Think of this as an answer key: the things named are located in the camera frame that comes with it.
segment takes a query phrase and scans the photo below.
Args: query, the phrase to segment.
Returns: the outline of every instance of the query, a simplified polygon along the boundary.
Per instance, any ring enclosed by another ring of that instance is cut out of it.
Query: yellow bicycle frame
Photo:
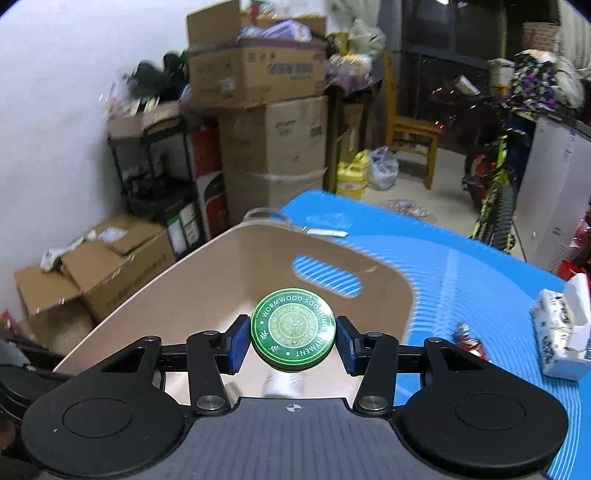
[[[507,136],[503,135],[503,136],[499,137],[499,152],[498,152],[498,155],[496,158],[496,165],[495,165],[495,168],[498,169],[498,171],[495,174],[495,177],[492,179],[491,187],[489,188],[485,199],[482,201],[482,207],[480,208],[480,213],[478,214],[478,219],[476,220],[476,223],[474,224],[474,230],[472,231],[472,234],[470,236],[470,238],[472,238],[472,239],[478,239],[482,228],[486,225],[486,222],[488,220],[488,216],[490,215],[490,212],[491,212],[493,200],[496,196],[497,186],[499,184],[504,184],[504,185],[511,184],[511,178],[509,177],[509,172],[507,171],[506,168],[501,168],[503,165],[505,165],[506,160],[507,160]]]

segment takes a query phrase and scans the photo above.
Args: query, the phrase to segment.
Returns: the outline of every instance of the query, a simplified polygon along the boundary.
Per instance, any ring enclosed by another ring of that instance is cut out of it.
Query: wicker basket
[[[525,22],[523,36],[527,39],[526,48],[558,53],[558,33],[560,25],[545,22]]]

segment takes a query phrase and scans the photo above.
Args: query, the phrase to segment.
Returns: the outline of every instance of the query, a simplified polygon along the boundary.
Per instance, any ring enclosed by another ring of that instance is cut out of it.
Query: beige basket
[[[558,33],[560,25],[544,22],[525,22],[523,24],[524,38],[531,38],[527,48],[558,52]]]
[[[299,255],[347,271],[361,292],[343,297],[297,276]],[[335,316],[346,315],[360,332],[378,330],[402,340],[413,309],[413,291],[398,271],[361,253],[266,221],[242,223],[161,274],[115,310],[57,367],[77,374],[146,335],[165,344],[184,343],[203,330],[226,330],[241,313],[251,314],[267,294],[285,287],[322,296]],[[223,376],[248,397],[260,397],[271,371],[250,348],[241,371]],[[306,372],[304,396],[345,397],[352,403],[361,379],[345,373],[336,348]],[[167,374],[166,392],[189,403],[186,374]]]

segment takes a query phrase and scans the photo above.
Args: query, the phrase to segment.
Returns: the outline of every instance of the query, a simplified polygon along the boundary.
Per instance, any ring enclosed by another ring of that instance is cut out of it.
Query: blue table
[[[298,225],[349,232],[342,243],[407,276],[416,303],[402,341],[451,340],[457,323],[465,321],[494,364],[558,398],[569,414],[569,432],[548,474],[554,480],[591,476],[591,456],[585,454],[591,446],[591,375],[578,384],[542,376],[529,315],[540,290],[562,291],[564,281],[455,233],[323,192],[305,192],[282,211]],[[343,294],[361,288],[352,275],[313,259],[301,257],[295,267]],[[396,404],[418,390],[417,377],[399,375]]]

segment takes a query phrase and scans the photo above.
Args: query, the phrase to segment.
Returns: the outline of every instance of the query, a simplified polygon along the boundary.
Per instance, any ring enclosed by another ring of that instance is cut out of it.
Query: metal screw
[[[204,395],[200,397],[195,405],[202,410],[215,411],[219,410],[226,404],[226,401],[222,397],[217,395]]]
[[[359,400],[359,406],[364,410],[378,411],[386,408],[388,402],[379,395],[366,395]]]

